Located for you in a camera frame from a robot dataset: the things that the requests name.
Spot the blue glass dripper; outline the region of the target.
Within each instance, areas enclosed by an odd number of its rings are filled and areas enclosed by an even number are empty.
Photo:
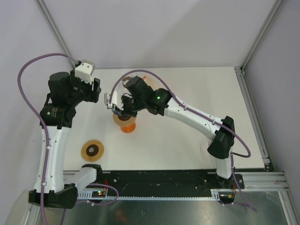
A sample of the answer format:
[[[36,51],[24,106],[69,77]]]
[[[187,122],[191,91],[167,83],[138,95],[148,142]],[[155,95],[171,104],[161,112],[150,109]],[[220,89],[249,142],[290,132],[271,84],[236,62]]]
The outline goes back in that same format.
[[[112,112],[113,112],[114,114],[116,114],[117,116],[124,116],[124,115],[125,115],[125,114],[124,114],[124,111],[122,111],[122,110],[120,110],[120,109],[118,109],[118,108],[112,109]]]

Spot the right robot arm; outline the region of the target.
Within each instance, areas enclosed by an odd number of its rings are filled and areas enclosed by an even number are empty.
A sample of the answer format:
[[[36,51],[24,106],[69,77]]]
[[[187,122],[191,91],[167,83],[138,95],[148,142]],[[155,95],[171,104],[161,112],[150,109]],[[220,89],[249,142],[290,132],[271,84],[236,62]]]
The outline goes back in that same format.
[[[216,118],[176,100],[170,91],[159,88],[153,90],[142,78],[135,76],[122,79],[123,87],[129,95],[122,96],[122,114],[137,116],[139,111],[147,110],[153,115],[166,116],[178,120],[201,132],[210,141],[208,153],[216,161],[216,182],[221,188],[233,183],[231,159],[234,145],[234,120],[226,116]]]

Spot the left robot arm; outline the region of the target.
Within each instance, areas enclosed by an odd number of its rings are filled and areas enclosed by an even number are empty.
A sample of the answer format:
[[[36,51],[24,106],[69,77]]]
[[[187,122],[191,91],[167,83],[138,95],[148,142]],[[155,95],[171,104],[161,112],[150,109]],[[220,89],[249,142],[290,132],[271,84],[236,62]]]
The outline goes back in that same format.
[[[64,179],[64,160],[76,106],[82,101],[96,103],[101,92],[100,80],[85,83],[74,73],[58,72],[48,81],[50,92],[40,112],[42,154],[37,181],[29,191],[29,203],[48,208],[71,209],[78,193],[89,184],[97,188],[103,184],[100,165],[84,164],[69,179]]]

